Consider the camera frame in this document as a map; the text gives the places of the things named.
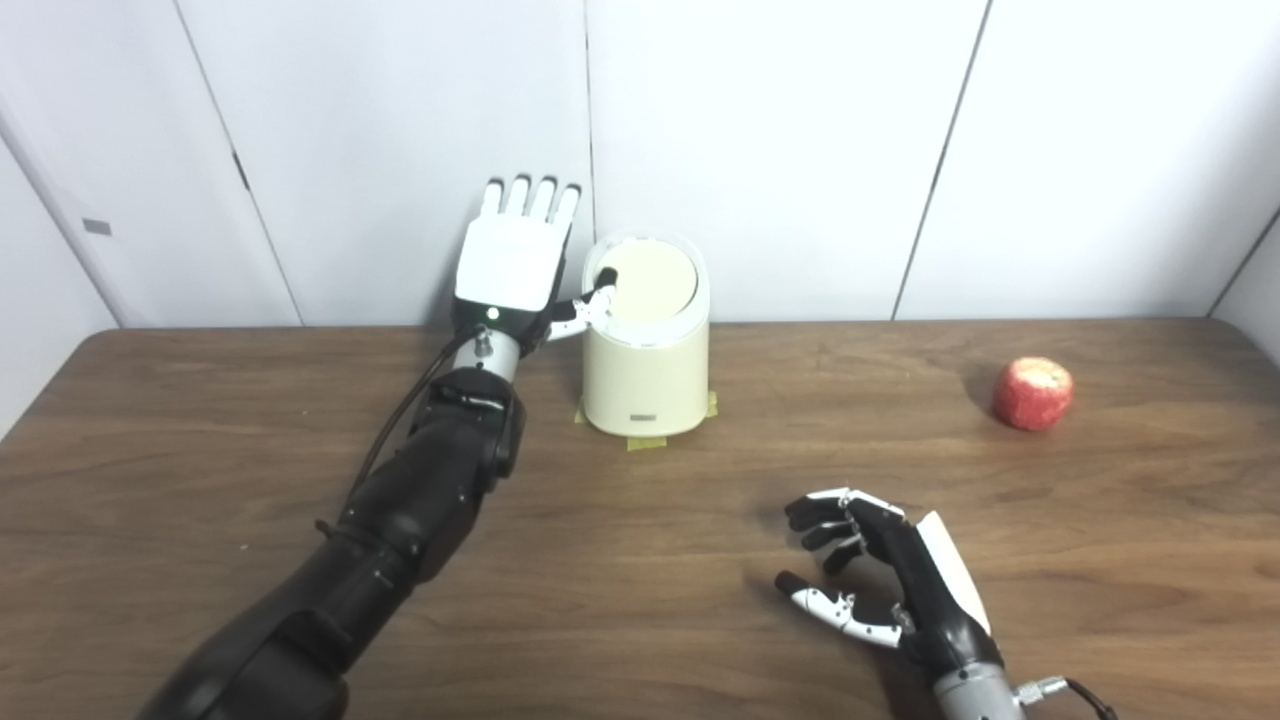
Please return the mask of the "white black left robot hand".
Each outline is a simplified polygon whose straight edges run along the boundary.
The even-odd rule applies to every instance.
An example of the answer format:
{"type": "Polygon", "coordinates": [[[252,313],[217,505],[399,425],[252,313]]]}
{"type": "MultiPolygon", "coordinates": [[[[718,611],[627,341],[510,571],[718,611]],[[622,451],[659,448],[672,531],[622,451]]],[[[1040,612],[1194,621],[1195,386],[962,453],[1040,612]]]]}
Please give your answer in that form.
{"type": "Polygon", "coordinates": [[[558,299],[581,195],[579,186],[554,177],[486,183],[463,236],[451,309],[471,354],[524,357],[545,342],[605,325],[617,270],[599,272],[577,299],[558,299]]]}

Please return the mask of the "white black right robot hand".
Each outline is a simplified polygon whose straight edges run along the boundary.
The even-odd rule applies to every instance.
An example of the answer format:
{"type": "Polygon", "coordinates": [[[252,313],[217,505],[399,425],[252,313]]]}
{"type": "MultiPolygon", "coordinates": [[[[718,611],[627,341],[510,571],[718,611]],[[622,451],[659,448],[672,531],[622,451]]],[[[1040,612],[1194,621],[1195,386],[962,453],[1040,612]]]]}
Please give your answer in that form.
{"type": "Polygon", "coordinates": [[[901,598],[879,611],[858,597],[781,571],[776,588],[809,616],[844,635],[899,650],[928,682],[978,664],[1004,667],[977,587],[937,512],[913,523],[900,507],[847,487],[804,495],[785,510],[804,550],[832,550],[822,562],[833,577],[869,556],[888,566],[901,598]]]}

